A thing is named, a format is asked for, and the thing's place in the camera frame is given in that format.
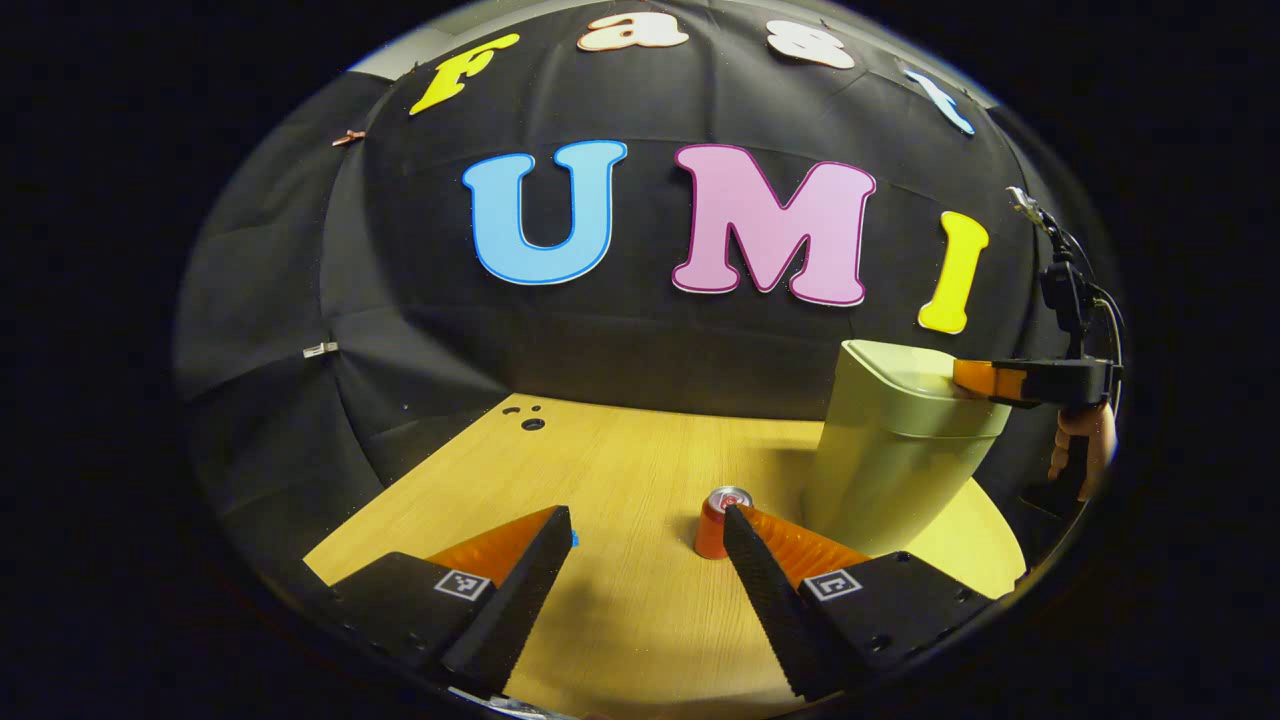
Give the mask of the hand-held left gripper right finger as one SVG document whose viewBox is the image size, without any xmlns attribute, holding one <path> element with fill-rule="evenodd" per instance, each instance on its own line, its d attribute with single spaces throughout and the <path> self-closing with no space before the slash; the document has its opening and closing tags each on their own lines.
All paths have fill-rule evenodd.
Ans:
<svg viewBox="0 0 1280 720">
<path fill-rule="evenodd" d="M 911 552 L 872 559 L 748 505 L 724 510 L 723 546 L 806 701 L 899 673 L 986 610 L 984 594 Z"/>
</svg>

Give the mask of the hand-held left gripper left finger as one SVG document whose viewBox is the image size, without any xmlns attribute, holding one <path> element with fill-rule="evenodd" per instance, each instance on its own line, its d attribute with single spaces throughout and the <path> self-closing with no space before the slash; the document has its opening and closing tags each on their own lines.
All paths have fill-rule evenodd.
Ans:
<svg viewBox="0 0 1280 720">
<path fill-rule="evenodd" d="M 572 547 L 553 505 L 425 559 L 388 552 L 332 585 L 337 619 L 424 680 L 500 694 Z"/>
</svg>

